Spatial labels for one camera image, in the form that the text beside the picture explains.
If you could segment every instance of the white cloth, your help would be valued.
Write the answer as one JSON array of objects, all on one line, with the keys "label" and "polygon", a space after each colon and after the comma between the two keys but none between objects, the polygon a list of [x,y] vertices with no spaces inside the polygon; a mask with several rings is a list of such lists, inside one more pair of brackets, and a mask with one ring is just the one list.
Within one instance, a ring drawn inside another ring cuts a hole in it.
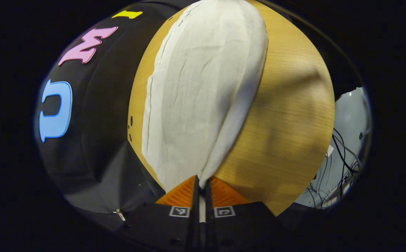
[{"label": "white cloth", "polygon": [[245,0],[202,0],[172,25],[147,83],[142,154],[168,192],[200,187],[233,145],[262,76],[268,35]]}]

